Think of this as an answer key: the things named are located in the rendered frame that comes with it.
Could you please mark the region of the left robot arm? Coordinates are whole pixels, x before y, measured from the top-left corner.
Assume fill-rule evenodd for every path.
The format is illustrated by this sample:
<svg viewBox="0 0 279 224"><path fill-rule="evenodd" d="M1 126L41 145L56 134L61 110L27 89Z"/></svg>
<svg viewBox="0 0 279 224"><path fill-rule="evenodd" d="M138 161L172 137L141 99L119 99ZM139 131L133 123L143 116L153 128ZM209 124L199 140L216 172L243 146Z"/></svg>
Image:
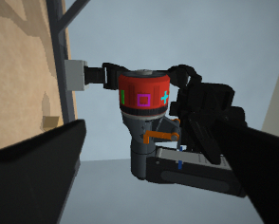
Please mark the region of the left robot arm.
<svg viewBox="0 0 279 224"><path fill-rule="evenodd" d="M106 78L105 78L106 68ZM104 75L103 75L104 69ZM123 72L132 71L124 66L114 65L111 63L102 63L102 67L88 67L84 65L84 84L103 84L103 88L118 90L119 77ZM166 73L170 77L170 84L178 87L177 101L170 103L169 116L180 116L180 110L185 110L188 85L191 83L201 83L202 76L195 72L195 69L188 65L173 65L167 70L154 70ZM190 81L188 82L190 76ZM192 78L192 79L191 79ZM107 83L105 82L107 79ZM187 85L186 85L187 84ZM220 110L221 115L227 115L228 121L248 126L245 122L245 111L242 107L231 106L226 112L222 109L210 108L211 110Z"/></svg>

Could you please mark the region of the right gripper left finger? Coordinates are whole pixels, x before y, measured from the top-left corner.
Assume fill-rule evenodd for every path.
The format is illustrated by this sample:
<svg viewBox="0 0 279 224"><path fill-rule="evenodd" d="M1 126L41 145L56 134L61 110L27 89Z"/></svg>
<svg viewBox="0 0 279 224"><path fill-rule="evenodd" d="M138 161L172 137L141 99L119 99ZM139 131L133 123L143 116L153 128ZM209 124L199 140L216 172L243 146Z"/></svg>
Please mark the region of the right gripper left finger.
<svg viewBox="0 0 279 224"><path fill-rule="evenodd" d="M85 136L77 119L0 149L0 224L49 224Z"/></svg>

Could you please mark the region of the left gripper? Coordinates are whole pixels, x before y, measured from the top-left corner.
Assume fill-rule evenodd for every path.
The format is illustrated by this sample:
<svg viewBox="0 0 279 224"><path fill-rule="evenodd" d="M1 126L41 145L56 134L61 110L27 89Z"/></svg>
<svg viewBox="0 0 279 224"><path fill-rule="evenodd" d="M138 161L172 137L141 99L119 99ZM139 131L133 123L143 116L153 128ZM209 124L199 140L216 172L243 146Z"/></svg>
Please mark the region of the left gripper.
<svg viewBox="0 0 279 224"><path fill-rule="evenodd" d="M201 152L211 164L220 165L220 149L213 134L214 121L229 118L227 115L221 115L220 110L210 108L228 112L233 103L234 93L227 84L188 85L185 108L190 108L180 110L179 116L179 127L182 127L180 145L186 145L185 150Z"/></svg>

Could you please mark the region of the small tan block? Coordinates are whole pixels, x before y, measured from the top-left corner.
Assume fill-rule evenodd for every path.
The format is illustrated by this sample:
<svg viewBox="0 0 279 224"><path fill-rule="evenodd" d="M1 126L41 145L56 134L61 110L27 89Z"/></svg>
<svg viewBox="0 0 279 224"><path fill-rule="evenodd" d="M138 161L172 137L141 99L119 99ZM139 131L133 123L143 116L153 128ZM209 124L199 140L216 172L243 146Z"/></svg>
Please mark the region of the small tan block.
<svg viewBox="0 0 279 224"><path fill-rule="evenodd" d="M45 118L43 128L45 129L45 131L48 131L48 130L54 129L56 127L59 127L61 125L63 125L63 121L60 118L60 116L52 116L52 117Z"/></svg>

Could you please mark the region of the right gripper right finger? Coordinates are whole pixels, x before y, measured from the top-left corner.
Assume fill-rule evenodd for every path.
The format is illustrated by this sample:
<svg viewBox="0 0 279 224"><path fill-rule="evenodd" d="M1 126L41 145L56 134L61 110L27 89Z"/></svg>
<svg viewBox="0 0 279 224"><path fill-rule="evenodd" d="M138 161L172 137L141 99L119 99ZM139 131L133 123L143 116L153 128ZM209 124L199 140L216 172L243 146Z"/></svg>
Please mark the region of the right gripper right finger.
<svg viewBox="0 0 279 224"><path fill-rule="evenodd" d="M279 137L223 119L213 133L264 224L279 224Z"/></svg>

